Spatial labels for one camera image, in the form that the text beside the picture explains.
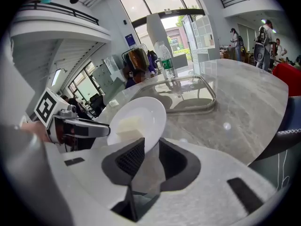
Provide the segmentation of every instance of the glass tray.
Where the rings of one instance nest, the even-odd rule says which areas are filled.
[[[213,109],[216,102],[214,91],[198,75],[155,82],[141,88],[131,100],[140,97],[158,99],[166,113],[208,111]]]

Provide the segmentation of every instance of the tree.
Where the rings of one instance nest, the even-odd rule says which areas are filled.
[[[192,5],[191,9],[198,9],[198,7],[196,5]],[[182,19],[184,17],[185,17],[185,15],[178,16],[178,22],[175,23],[175,25],[177,27],[182,27],[183,26]]]
[[[179,43],[179,48],[180,48],[180,49],[184,49],[184,46],[183,46],[182,43]]]

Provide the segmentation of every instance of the white cabinet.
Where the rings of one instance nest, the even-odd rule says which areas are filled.
[[[198,48],[214,48],[213,33],[207,16],[192,22],[192,28]]]
[[[216,53],[215,48],[198,48],[192,51],[193,63],[197,63],[218,59],[219,54]]]
[[[100,88],[102,88],[103,92],[107,93],[113,83],[108,67],[105,64],[100,65],[95,71],[93,71],[92,75]]]

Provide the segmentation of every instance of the glass door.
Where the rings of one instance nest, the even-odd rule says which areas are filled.
[[[183,24],[184,31],[187,36],[187,43],[188,43],[188,46],[190,49],[190,54],[192,54],[192,50],[197,48],[197,43],[196,43],[196,39],[195,39],[193,31],[192,31],[191,22],[187,15],[182,19],[182,24]]]
[[[162,18],[161,22],[167,34],[169,45],[174,57],[186,55],[188,66],[192,66],[188,37],[182,24],[185,16]]]

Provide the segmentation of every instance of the bag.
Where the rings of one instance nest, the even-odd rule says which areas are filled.
[[[256,43],[260,43],[263,46],[267,46],[269,44],[269,41],[267,39],[267,31],[263,26],[259,30],[259,34],[256,38]]]
[[[244,41],[243,41],[243,38],[240,35],[238,36],[238,42],[239,42],[241,47],[244,47]]]
[[[256,62],[262,63],[265,55],[265,46],[269,44],[267,39],[267,31],[262,26],[259,30],[259,34],[255,40],[254,46],[254,60]]]

